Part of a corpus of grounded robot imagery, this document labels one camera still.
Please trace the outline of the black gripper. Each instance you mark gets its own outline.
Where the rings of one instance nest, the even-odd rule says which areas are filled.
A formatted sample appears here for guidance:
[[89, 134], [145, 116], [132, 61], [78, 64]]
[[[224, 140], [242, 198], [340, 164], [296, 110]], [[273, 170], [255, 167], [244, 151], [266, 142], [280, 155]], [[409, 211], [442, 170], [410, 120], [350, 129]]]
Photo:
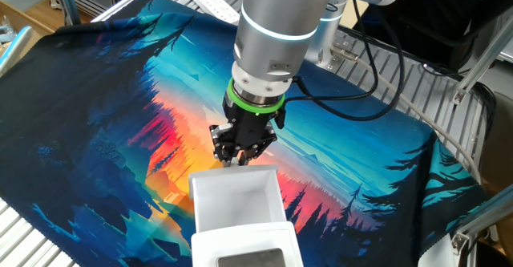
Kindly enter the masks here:
[[255, 104], [237, 94], [225, 94], [223, 109], [228, 123], [209, 127], [214, 157], [225, 167], [231, 167], [248, 165], [262, 155], [277, 140], [270, 120], [279, 108], [278, 103], [277, 97], [268, 104]]

